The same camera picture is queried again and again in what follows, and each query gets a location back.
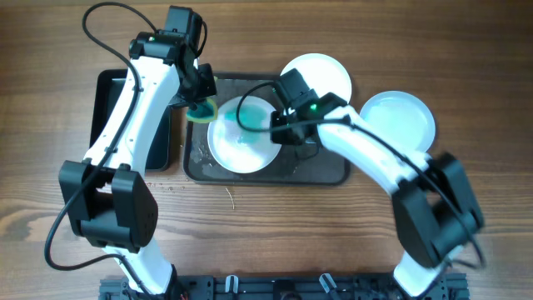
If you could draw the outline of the white plate front stained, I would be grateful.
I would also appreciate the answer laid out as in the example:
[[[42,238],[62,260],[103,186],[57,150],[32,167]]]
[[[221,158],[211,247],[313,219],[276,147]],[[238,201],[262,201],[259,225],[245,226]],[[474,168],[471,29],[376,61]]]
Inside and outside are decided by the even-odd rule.
[[[207,143],[215,160],[233,173],[254,173],[269,165],[281,150],[267,132],[248,132],[238,126],[267,128],[275,108],[259,97],[247,97],[237,113],[240,98],[234,97],[218,108],[217,120],[207,129]]]

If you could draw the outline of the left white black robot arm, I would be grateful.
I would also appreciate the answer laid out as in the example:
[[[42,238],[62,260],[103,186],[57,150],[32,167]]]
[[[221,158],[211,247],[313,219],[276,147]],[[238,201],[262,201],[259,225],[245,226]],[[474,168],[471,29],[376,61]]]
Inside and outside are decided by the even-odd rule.
[[[104,129],[81,162],[66,161],[60,169],[65,204],[59,218],[118,262],[126,295],[134,299],[188,296],[154,237],[158,205],[144,175],[169,107],[187,108],[194,123],[217,118],[212,68],[197,61],[206,40],[206,23],[188,7],[170,7],[163,28],[139,33],[124,58],[126,81]]]

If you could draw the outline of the green yellow sponge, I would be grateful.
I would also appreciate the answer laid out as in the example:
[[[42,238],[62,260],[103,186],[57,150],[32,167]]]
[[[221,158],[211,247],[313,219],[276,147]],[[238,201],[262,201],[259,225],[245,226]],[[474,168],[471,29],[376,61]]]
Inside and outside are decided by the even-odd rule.
[[[189,108],[186,113],[187,121],[192,123],[211,123],[217,120],[217,117],[218,106],[211,98],[198,103],[195,110]]]

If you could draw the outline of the white plate stained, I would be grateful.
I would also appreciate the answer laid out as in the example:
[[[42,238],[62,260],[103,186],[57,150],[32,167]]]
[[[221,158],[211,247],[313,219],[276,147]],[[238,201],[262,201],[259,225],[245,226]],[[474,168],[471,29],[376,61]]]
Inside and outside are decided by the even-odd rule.
[[[409,149],[425,153],[436,138],[432,112],[407,92],[380,92],[363,105],[359,115],[375,130]]]
[[[267,132],[248,132],[238,126],[267,128],[275,108],[259,97],[247,97],[237,113],[240,98],[234,97],[218,108],[217,120],[207,129],[207,143],[215,160],[233,173],[254,173],[269,165],[281,150]]]

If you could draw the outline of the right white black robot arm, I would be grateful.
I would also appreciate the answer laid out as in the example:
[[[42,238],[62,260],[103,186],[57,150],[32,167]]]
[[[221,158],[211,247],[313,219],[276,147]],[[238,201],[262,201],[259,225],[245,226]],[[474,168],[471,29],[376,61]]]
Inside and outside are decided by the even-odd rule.
[[[405,252],[393,278],[411,298],[427,295],[485,222],[461,163],[445,152],[432,158],[383,137],[333,92],[316,94],[295,68],[274,83],[282,112],[271,115],[271,140],[300,145],[314,137],[353,163],[391,198]]]

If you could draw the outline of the white plate back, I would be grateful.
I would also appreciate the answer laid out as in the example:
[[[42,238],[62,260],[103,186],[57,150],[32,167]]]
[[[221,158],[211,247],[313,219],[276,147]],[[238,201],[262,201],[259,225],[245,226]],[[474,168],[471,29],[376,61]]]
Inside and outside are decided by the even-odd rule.
[[[334,93],[346,103],[351,101],[352,83],[348,71],[335,58],[321,53],[307,53],[292,59],[281,75],[296,69],[320,98]]]

